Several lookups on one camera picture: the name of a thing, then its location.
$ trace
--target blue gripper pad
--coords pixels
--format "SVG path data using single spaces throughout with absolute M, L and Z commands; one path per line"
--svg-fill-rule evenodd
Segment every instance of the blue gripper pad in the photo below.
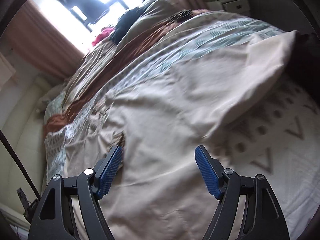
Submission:
M 219 199 L 222 192 L 219 189 L 218 176 L 199 146 L 195 150 L 195 159 L 209 193 Z
M 99 178 L 99 189 L 97 190 L 96 196 L 98 200 L 102 199 L 102 197 L 108 194 L 109 189 L 111 187 L 112 181 L 116 175 L 118 167 L 122 160 L 122 149 L 118 147 L 116 152 L 111 157 L 108 165 L 102 172 Z

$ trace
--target drawer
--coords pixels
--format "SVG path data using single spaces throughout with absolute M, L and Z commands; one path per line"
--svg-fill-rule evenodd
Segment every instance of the drawer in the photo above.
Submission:
M 237 0 L 233 2 L 227 2 L 223 4 L 223 7 L 226 12 L 233 12 L 238 14 L 250 11 L 248 0 Z

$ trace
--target pink cloth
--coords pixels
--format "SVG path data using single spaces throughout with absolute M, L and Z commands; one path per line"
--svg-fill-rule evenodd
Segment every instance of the pink cloth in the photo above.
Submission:
M 110 33 L 115 29 L 115 27 L 107 27 L 105 28 L 97 37 L 96 39 L 91 42 L 92 46 L 96 46 L 100 41 L 102 41 L 104 38 L 108 37 Z

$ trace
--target pillow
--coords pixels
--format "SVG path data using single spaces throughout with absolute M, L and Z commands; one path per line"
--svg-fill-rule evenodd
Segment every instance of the pillow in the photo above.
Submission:
M 36 112 L 37 113 L 44 112 L 48 104 L 61 93 L 64 87 L 65 87 L 65 84 L 57 85 L 51 88 L 44 96 L 40 97 L 36 103 Z
M 177 12 L 179 12 L 179 9 L 166 0 L 157 0 L 152 3 L 119 42 L 115 54 L 145 30 L 150 29 L 153 25 L 164 21 Z

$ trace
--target nightstand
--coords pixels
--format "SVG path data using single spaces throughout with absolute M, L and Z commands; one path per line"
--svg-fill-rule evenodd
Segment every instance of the nightstand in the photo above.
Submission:
M 250 6 L 248 0 L 217 0 L 207 2 L 211 11 L 226 11 L 250 16 Z

